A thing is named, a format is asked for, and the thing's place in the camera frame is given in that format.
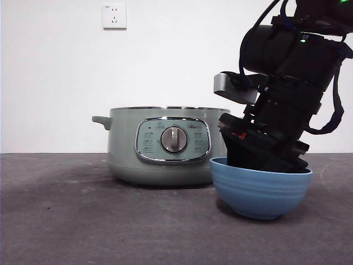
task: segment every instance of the ceramic bowl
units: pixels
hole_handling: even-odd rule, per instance
[[[221,199],[238,214],[274,219],[299,205],[313,172],[275,173],[227,165],[226,158],[210,160],[212,181]]]

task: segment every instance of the chrome trim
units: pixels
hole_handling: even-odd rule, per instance
[[[207,130],[207,138],[208,138],[208,150],[205,152],[205,154],[203,154],[200,157],[197,158],[193,158],[193,159],[184,159],[184,160],[166,160],[166,159],[157,159],[157,158],[150,158],[147,156],[144,156],[143,154],[141,154],[140,150],[138,149],[137,146],[137,141],[138,141],[138,132],[140,131],[140,127],[143,123],[147,122],[147,121],[151,121],[151,120],[191,120],[191,121],[200,121],[202,122]],[[136,129],[136,136],[135,136],[135,152],[137,157],[145,163],[149,163],[149,164],[154,164],[154,165],[171,165],[171,166],[176,166],[176,165],[185,165],[185,164],[191,164],[191,163],[197,163],[200,161],[203,161],[207,155],[210,153],[212,148],[211,145],[211,133],[210,133],[210,128],[207,124],[207,122],[205,122],[204,120],[201,119],[195,119],[195,118],[185,118],[185,117],[158,117],[158,118],[148,118],[148,119],[143,119],[137,126]]]
[[[110,110],[131,110],[131,109],[186,109],[186,110],[220,110],[222,112],[231,112],[229,109],[218,109],[218,108],[198,108],[198,107],[124,107],[114,108]]]

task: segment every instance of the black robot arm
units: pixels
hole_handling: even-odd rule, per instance
[[[215,77],[215,93],[246,104],[244,118],[224,115],[220,128],[228,150],[228,165],[263,171],[303,172],[299,158],[309,146],[302,133],[327,134],[339,125],[343,108],[338,96],[340,66],[353,51],[343,42],[320,34],[345,37],[353,31],[353,1],[297,0],[287,17],[287,0],[272,25],[260,25],[279,1],[273,1],[243,39],[240,74]],[[243,68],[257,73],[246,76]],[[321,98],[334,78],[335,112],[321,130],[309,126]]]

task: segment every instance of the wall outlet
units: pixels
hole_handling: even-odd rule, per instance
[[[126,4],[107,4],[102,8],[103,29],[126,29]]]

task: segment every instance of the sage green pot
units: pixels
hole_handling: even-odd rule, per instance
[[[227,156],[218,120],[226,109],[133,107],[94,116],[109,131],[108,166],[127,182],[151,186],[211,183],[209,159]]]

